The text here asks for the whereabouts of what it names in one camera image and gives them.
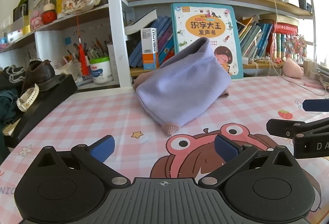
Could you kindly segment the purple and pink sweater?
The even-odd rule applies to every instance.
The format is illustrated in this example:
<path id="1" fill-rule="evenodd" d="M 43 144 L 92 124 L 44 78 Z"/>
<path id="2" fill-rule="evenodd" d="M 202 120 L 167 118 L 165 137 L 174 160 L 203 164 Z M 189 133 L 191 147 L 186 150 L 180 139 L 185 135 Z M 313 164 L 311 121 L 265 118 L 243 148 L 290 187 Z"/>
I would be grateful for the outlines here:
<path id="1" fill-rule="evenodd" d="M 229 73 L 202 37 L 134 81 L 141 106 L 171 136 L 227 95 Z"/>

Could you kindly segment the pink plush toy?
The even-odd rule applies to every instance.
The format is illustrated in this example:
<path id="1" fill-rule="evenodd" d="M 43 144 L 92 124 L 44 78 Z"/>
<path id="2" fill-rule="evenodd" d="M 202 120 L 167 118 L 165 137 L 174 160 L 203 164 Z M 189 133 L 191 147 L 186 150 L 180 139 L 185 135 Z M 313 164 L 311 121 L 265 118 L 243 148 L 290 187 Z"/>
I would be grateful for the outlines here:
<path id="1" fill-rule="evenodd" d="M 286 77 L 301 79 L 304 69 L 295 60 L 287 58 L 282 66 L 282 73 Z"/>

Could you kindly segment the pink checkered table mat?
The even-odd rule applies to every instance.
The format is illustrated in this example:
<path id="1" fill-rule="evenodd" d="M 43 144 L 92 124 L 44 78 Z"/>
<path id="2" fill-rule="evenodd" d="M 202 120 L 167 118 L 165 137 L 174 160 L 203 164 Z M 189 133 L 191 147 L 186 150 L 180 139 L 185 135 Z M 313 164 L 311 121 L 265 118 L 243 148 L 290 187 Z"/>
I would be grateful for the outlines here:
<path id="1" fill-rule="evenodd" d="M 183 126 L 177 136 L 191 138 L 223 130 L 231 139 L 260 148 L 292 148 L 290 139 L 268 135 L 268 120 L 312 122 L 328 117 L 327 113 L 303 110 L 305 99 L 319 99 L 324 93 L 304 90 L 302 85 L 299 80 L 287 82 L 280 77 L 234 80 L 227 97 L 218 99 L 205 113 Z M 115 151 L 106 164 L 129 178 L 149 176 L 158 159 L 184 147 L 181 142 L 167 143 L 168 136 L 146 114 L 134 92 L 108 90 L 72 95 L 30 131 L 1 164 L 1 223 L 21 221 L 13 194 L 42 147 L 70 150 L 108 134 L 115 138 Z"/>

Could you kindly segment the black box platform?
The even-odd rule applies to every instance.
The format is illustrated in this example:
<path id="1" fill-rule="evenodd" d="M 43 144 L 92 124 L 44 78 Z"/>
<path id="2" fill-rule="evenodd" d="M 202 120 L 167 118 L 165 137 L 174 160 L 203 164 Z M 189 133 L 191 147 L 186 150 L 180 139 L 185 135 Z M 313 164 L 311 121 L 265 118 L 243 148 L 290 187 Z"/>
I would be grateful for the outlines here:
<path id="1" fill-rule="evenodd" d="M 32 106 L 22 114 L 21 119 L 10 136 L 4 136 L 5 145 L 15 148 L 34 127 L 39 124 L 60 103 L 77 91 L 77 86 L 71 74 L 60 75 L 59 84 L 46 92 L 39 93 Z"/>

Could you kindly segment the red thick book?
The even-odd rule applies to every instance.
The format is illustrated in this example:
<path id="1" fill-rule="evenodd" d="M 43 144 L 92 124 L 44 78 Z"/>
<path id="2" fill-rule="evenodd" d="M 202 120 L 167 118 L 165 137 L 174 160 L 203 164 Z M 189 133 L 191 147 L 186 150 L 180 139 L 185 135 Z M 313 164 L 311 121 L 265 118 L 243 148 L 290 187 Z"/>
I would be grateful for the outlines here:
<path id="1" fill-rule="evenodd" d="M 272 28 L 272 32 L 296 36 L 298 34 L 298 27 L 287 23 L 276 23 Z"/>

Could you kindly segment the red hanging tassel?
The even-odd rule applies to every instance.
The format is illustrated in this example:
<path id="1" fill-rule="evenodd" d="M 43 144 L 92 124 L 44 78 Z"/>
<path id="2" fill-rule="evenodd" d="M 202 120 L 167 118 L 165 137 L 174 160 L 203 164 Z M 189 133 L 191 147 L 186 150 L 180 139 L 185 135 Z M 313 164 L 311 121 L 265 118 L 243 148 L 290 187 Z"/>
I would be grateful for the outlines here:
<path id="1" fill-rule="evenodd" d="M 81 43 L 78 14 L 76 15 L 76 22 L 77 22 L 77 35 L 78 35 L 78 40 L 79 40 L 79 60 L 80 60 L 80 63 L 81 63 L 81 72 L 82 72 L 83 76 L 88 76 L 89 75 L 89 70 L 88 70 L 84 50 L 83 50 L 82 43 Z"/>

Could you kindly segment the white green-lid jar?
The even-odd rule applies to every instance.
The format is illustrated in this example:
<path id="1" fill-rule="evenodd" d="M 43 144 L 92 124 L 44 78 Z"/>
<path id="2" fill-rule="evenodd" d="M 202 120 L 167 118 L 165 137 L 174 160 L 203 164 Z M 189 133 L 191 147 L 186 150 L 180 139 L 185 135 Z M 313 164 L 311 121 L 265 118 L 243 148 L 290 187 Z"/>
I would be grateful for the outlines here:
<path id="1" fill-rule="evenodd" d="M 95 84 L 105 84 L 113 80 L 108 56 L 91 59 L 89 63 Z"/>

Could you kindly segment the white wristwatch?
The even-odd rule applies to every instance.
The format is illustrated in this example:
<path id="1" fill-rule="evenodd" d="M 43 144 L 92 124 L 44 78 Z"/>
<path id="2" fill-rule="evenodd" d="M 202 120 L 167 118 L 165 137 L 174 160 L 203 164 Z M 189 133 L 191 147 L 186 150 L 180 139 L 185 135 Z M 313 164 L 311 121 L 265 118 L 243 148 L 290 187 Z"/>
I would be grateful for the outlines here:
<path id="1" fill-rule="evenodd" d="M 22 94 L 16 101 L 17 107 L 21 112 L 26 112 L 36 101 L 39 94 L 39 86 L 35 84 Z"/>

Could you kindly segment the brown leather shoe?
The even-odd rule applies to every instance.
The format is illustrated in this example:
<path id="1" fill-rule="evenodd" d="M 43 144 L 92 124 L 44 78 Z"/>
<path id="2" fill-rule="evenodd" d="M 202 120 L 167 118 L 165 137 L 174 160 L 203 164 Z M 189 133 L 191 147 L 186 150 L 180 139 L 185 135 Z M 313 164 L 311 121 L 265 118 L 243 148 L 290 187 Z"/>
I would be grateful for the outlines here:
<path id="1" fill-rule="evenodd" d="M 26 70 L 26 77 L 23 82 L 22 93 L 35 86 L 39 87 L 40 92 L 49 91 L 65 79 L 64 74 L 55 74 L 51 62 L 46 59 L 30 61 Z"/>

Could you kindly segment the dark green garment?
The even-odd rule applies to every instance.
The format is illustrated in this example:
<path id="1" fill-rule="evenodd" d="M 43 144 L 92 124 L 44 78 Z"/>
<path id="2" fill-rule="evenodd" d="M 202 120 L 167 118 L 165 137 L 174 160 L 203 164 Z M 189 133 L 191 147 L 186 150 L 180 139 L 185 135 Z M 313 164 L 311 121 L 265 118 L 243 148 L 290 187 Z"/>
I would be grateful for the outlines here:
<path id="1" fill-rule="evenodd" d="M 2 90 L 0 94 L 1 128 L 11 122 L 16 115 L 18 93 L 16 89 Z"/>

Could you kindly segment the teal children's picture book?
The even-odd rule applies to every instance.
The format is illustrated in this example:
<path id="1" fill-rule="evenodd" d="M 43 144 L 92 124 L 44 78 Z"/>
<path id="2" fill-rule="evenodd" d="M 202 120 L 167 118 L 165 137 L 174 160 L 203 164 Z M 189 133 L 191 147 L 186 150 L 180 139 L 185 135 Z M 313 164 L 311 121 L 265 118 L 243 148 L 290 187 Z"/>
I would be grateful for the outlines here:
<path id="1" fill-rule="evenodd" d="M 215 58 L 231 78 L 243 78 L 243 61 L 233 7 L 211 3 L 173 3 L 171 15 L 176 54 L 205 37 L 210 40 Z"/>

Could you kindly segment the white orange carton box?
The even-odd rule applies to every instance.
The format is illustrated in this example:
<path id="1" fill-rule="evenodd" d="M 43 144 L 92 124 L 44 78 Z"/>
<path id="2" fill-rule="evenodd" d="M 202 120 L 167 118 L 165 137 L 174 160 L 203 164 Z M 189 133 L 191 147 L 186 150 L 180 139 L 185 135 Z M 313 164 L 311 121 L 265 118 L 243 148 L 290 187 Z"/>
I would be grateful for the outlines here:
<path id="1" fill-rule="evenodd" d="M 157 69 L 159 67 L 157 29 L 143 28 L 141 30 L 141 43 L 143 69 Z"/>

